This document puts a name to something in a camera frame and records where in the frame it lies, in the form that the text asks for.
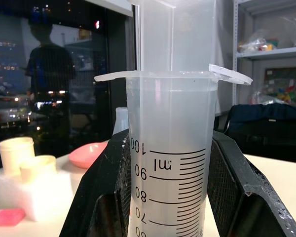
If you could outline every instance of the pink sponge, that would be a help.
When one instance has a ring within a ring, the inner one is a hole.
[[[16,226],[25,217],[22,209],[0,210],[0,226]]]

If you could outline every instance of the pink object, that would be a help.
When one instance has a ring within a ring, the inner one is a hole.
[[[107,145],[107,142],[90,143],[71,152],[68,158],[75,166],[88,169]]]
[[[25,217],[22,209],[0,210],[0,226],[16,226]]]

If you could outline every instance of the black bag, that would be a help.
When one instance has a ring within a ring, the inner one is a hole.
[[[225,133],[245,154],[296,162],[296,107],[233,106]]]

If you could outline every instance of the metal shelf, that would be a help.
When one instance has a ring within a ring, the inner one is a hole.
[[[256,53],[237,53],[237,58],[263,60],[263,59],[279,59],[296,57],[296,47],[294,48],[281,48],[272,51],[256,52]]]
[[[236,0],[239,7],[252,16],[296,7],[296,0]]]

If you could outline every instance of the white table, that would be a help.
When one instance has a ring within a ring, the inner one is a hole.
[[[296,163],[248,155],[246,155],[246,157],[266,175],[296,221]],[[71,174],[73,190],[76,192],[85,170],[73,166],[67,156],[57,159],[57,169]],[[25,219],[16,227],[0,227],[0,237],[57,237],[59,236],[66,216],[67,213],[63,213],[63,215],[56,219],[39,223]],[[219,237],[208,200],[206,202],[204,236]]]

